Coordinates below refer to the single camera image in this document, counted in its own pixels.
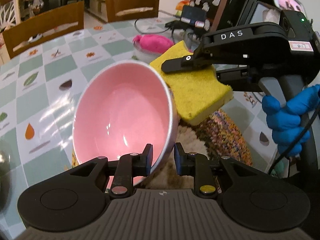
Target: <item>yellow sponge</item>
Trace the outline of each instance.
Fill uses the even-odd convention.
[[[164,61],[192,55],[184,41],[168,49],[150,65],[162,76],[171,88],[180,117],[191,125],[198,125],[214,111],[233,98],[230,86],[221,84],[215,69],[210,66],[203,70],[165,74],[161,70]]]

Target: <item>gloved hand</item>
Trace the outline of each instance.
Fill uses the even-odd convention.
[[[289,100],[285,107],[273,96],[264,96],[262,109],[267,114],[267,125],[272,129],[272,139],[278,144],[279,154],[283,153],[291,142],[302,132],[300,116],[314,110],[320,102],[320,85],[306,88],[295,98]],[[309,131],[301,138],[288,156],[296,156],[302,150],[302,143],[310,138]]]

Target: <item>pink bowl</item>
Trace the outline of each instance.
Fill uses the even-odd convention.
[[[176,108],[163,79],[148,64],[126,60],[101,70],[81,95],[73,146],[81,164],[98,156],[118,160],[151,143],[154,172],[167,161],[177,130]],[[134,185],[142,180],[135,177]]]

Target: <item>chair backrest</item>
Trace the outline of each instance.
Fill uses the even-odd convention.
[[[106,0],[108,22],[128,21],[140,18],[154,18],[159,14],[159,0]],[[149,10],[136,10],[133,13],[120,12],[152,8]]]
[[[3,32],[4,43],[10,58],[13,58],[25,50],[37,46],[46,41],[53,40],[59,36],[71,33],[84,28],[84,2],[71,3],[59,8],[44,12],[34,16],[11,29]],[[47,36],[43,36],[37,41],[31,42],[21,48],[13,50],[24,41],[28,41],[30,37],[34,37],[39,33],[46,33],[63,24],[74,24],[61,31],[53,32]]]

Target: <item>white container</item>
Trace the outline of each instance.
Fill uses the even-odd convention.
[[[137,57],[137,59],[147,64],[150,64],[152,61],[154,61],[156,58],[162,55],[161,53],[155,53],[155,52],[142,49],[138,41],[135,41],[133,43],[133,46],[134,46],[133,53]]]

